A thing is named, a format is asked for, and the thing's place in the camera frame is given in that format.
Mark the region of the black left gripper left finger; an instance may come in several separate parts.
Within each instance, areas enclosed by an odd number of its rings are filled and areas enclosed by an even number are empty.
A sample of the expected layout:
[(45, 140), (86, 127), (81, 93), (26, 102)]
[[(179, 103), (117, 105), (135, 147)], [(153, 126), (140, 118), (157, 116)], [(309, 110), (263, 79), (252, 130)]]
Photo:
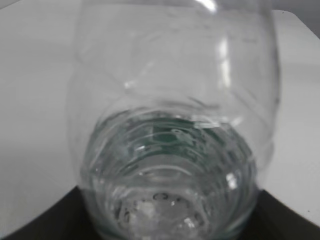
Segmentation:
[(50, 209), (3, 240), (100, 240), (75, 187)]

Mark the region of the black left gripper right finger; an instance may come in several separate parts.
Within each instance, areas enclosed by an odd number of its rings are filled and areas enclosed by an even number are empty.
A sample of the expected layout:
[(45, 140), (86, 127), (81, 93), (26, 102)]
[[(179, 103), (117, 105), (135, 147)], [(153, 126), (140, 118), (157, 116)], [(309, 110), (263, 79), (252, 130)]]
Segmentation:
[(320, 227), (306, 220), (267, 191), (239, 236), (240, 240), (320, 240)]

